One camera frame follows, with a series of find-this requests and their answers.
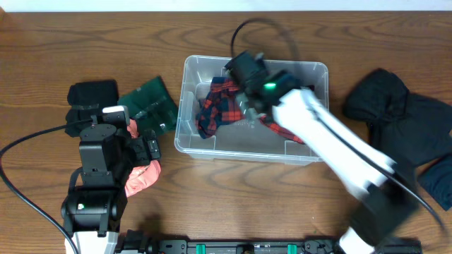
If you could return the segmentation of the pink printed t-shirt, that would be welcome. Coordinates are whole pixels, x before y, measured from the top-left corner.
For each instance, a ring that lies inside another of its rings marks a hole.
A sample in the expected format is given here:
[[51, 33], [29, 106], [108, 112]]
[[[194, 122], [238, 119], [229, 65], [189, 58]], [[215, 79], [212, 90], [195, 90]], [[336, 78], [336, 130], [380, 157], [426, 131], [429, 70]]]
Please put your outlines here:
[[126, 196], [129, 198], [152, 186], [162, 171], [158, 159], [153, 159], [149, 165], [134, 167], [125, 185]]

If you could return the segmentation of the red plaid flannel shirt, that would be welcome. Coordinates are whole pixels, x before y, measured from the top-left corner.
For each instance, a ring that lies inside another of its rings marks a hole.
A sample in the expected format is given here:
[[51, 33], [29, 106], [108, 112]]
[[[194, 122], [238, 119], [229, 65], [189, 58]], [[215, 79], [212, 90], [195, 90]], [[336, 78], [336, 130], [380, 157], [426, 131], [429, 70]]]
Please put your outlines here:
[[199, 101], [200, 111], [195, 124], [202, 139], [214, 136], [221, 126], [245, 119], [236, 96], [239, 87], [229, 78], [214, 77], [205, 99]]

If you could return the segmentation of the dark green garment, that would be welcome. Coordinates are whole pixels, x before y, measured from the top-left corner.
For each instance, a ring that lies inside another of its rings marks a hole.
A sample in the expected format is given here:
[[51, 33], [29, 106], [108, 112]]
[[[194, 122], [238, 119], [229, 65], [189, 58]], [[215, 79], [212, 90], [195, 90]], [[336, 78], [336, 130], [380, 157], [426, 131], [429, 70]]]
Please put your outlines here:
[[128, 108], [141, 135], [151, 131], [163, 135], [176, 129], [178, 107], [160, 76], [120, 97], [118, 105]]

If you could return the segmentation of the black garment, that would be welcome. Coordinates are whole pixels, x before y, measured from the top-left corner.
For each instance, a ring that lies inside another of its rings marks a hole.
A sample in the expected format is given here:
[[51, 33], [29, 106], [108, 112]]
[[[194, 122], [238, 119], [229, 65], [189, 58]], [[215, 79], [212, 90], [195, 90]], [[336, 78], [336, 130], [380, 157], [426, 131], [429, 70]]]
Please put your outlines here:
[[385, 69], [372, 71], [355, 86], [343, 113], [365, 122], [371, 146], [395, 161], [417, 167], [451, 154], [451, 105], [409, 91]]
[[67, 124], [91, 120], [105, 107], [117, 105], [119, 99], [116, 80], [96, 80], [76, 83], [69, 89], [67, 102], [71, 106], [66, 114]]

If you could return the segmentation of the dark navy garment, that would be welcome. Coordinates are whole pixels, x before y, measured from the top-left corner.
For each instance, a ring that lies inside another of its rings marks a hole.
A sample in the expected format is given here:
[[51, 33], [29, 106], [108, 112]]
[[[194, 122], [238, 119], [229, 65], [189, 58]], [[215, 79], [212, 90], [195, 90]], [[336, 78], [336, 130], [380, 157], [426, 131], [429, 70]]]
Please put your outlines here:
[[417, 180], [445, 211], [451, 209], [451, 155], [431, 165]]

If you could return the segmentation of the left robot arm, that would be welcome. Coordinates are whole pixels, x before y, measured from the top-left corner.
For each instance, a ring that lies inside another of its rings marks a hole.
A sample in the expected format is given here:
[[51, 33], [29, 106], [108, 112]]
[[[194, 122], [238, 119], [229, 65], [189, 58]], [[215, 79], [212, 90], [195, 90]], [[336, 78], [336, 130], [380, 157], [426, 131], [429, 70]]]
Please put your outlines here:
[[132, 138], [125, 126], [102, 123], [85, 128], [80, 138], [82, 166], [72, 173], [61, 206], [70, 236], [66, 252], [157, 253], [158, 244], [142, 231], [119, 233], [132, 169], [160, 158], [154, 132]]

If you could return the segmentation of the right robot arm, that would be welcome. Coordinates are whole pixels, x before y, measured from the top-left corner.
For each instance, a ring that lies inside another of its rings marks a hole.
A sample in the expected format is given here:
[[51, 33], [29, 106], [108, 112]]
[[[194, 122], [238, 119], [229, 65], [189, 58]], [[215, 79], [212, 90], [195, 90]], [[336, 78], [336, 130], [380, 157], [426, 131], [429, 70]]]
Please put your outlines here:
[[418, 208], [417, 196], [395, 171], [396, 162], [374, 149], [332, 115], [303, 80], [271, 73], [242, 52], [225, 66], [249, 113], [263, 114], [300, 138], [360, 202], [338, 245], [344, 253], [376, 253]]

